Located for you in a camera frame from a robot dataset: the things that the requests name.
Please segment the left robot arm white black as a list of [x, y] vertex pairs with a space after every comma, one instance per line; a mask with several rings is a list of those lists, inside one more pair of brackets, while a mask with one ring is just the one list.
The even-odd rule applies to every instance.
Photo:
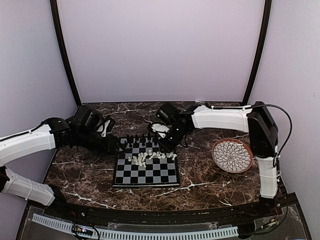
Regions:
[[65, 146], [82, 147], [102, 155], [118, 153], [121, 141], [110, 132], [115, 120], [97, 110], [80, 106], [75, 115], [63, 119], [50, 117], [38, 126], [0, 139], [0, 191], [25, 200], [34, 201], [51, 210], [60, 218], [67, 218], [70, 206], [61, 190], [51, 184], [42, 184], [23, 177], [7, 164], [34, 153]]

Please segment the black grey chessboard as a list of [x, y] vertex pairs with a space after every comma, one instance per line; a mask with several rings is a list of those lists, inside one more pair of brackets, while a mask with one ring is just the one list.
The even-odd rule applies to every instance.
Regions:
[[120, 154], [114, 165], [114, 188], [179, 187], [181, 184], [177, 157], [161, 153], [156, 136], [120, 138]]

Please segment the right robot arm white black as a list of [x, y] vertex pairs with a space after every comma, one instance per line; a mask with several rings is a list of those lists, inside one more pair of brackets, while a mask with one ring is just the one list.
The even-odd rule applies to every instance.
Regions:
[[250, 151], [258, 161], [260, 196], [255, 213], [266, 217], [275, 208], [272, 200], [278, 191], [279, 159], [284, 149], [279, 147], [279, 128], [269, 108], [286, 110], [277, 105], [257, 101], [244, 106], [209, 106], [196, 102], [179, 110], [171, 103], [163, 104], [156, 112], [159, 122], [152, 122], [148, 130], [158, 135], [162, 153], [170, 153], [182, 144], [194, 130], [221, 129], [248, 134]]

